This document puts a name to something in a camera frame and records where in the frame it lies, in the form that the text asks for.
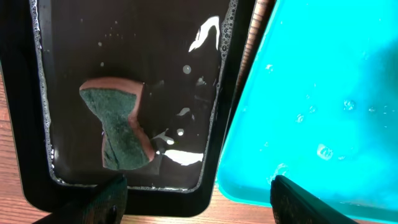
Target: dark water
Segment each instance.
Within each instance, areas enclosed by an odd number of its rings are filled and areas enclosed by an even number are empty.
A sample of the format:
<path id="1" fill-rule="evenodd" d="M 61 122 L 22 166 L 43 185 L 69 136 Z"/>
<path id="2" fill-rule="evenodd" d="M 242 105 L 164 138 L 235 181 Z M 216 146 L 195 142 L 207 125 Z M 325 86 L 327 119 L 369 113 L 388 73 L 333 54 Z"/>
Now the dark water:
<path id="1" fill-rule="evenodd" d="M 97 184 L 115 174 L 102 166 L 101 123 L 78 89 L 90 78 L 123 77 L 145 83 L 138 120 L 148 137 L 165 131 L 174 140 L 151 140 L 158 154 L 147 166 L 124 171 L 129 186 L 196 186 L 202 162 L 183 166 L 163 153 L 205 153 L 233 6 L 229 0 L 39 1 L 55 176 L 69 184 Z M 208 29 L 201 46 L 188 52 L 215 16 L 216 26 Z M 183 71 L 186 65 L 189 74 Z M 183 108 L 190 111 L 177 116 Z"/>

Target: black tray rim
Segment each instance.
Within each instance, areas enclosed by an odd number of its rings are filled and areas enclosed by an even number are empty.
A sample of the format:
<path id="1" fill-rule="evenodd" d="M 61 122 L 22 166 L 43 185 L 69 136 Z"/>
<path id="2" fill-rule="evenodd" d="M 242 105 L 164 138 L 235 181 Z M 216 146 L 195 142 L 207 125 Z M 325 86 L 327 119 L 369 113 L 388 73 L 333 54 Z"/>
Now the black tray rim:
<path id="1" fill-rule="evenodd" d="M 255 3 L 238 1 L 201 185 L 189 193 L 129 189 L 126 215 L 192 217 L 209 205 Z M 91 189 L 60 185 L 50 176 L 29 0 L 0 0 L 0 6 L 6 6 L 0 12 L 15 15 L 6 18 L 13 28 L 0 27 L 0 34 L 7 34 L 5 41 L 0 38 L 0 68 L 24 197 L 39 210 L 54 212 Z M 9 41 L 15 34 L 18 38 Z"/>

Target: turquoise plastic container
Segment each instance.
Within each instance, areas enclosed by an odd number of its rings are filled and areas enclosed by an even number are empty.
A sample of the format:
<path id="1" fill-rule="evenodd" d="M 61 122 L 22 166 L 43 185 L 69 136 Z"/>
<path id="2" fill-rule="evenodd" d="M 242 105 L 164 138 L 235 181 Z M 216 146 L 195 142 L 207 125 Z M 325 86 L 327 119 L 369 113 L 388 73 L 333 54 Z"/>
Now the turquoise plastic container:
<path id="1" fill-rule="evenodd" d="M 217 183 L 270 207 L 276 175 L 351 218 L 398 222 L 398 1 L 277 2 Z"/>

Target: green sponge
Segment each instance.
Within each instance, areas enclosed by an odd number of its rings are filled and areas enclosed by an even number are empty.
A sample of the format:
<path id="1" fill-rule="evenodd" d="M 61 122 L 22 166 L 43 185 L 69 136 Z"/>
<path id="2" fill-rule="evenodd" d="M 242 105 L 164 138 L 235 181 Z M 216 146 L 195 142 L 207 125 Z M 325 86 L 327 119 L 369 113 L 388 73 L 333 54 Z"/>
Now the green sponge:
<path id="1" fill-rule="evenodd" d="M 141 83 L 111 77 L 89 80 L 80 87 L 80 96 L 103 125 L 105 168 L 133 170 L 154 158 L 137 120 L 142 89 Z"/>

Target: wood grain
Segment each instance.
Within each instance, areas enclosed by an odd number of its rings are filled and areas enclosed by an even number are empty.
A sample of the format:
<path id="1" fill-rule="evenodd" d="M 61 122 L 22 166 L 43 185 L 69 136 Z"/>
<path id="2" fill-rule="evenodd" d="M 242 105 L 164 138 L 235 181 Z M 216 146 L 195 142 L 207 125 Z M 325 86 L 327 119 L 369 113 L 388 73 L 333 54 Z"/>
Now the wood grain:
<path id="1" fill-rule="evenodd" d="M 243 71 L 250 69 L 248 57 L 255 52 L 252 45 L 256 38 L 261 38 L 258 27 L 268 0 L 257 0 L 254 16 L 248 33 L 248 42 L 244 49 L 244 57 L 237 85 L 240 85 Z M 19 171 L 12 137 L 11 124 L 7 108 L 4 86 L 0 77 L 0 223 L 32 223 L 47 213 L 41 212 L 26 202 L 21 189 Z M 211 203 L 202 214 L 192 218 L 138 217 L 124 216 L 123 223 L 235 223 L 257 224 L 274 223 L 272 210 L 264 207 L 243 205 L 229 201 L 215 187 Z"/>

